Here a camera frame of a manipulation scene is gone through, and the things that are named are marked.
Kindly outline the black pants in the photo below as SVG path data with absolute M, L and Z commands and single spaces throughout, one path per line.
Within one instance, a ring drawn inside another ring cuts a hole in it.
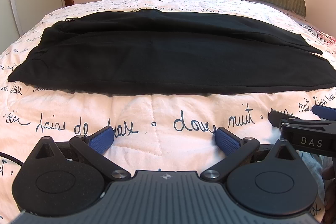
M 46 28 L 10 82 L 114 95 L 239 94 L 335 87 L 299 34 L 196 12 L 97 12 Z

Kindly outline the white script-print bedspread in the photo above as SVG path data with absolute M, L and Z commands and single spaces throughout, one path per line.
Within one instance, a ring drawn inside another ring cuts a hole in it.
M 298 17 L 242 0 L 103 0 L 47 14 L 1 53 L 1 151 L 25 160 L 38 140 L 68 141 L 110 125 L 116 133 L 106 157 L 130 172 L 138 169 L 201 171 L 223 158 L 211 137 L 217 127 L 273 143 L 280 135 L 268 122 L 271 109 L 314 119 L 311 107 L 335 106 L 335 89 L 275 94 L 209 96 L 110 96 L 55 91 L 10 83 L 9 74 L 36 47 L 45 28 L 98 11 L 206 12 L 245 16 L 302 35 L 335 64 L 335 48 L 315 38 Z

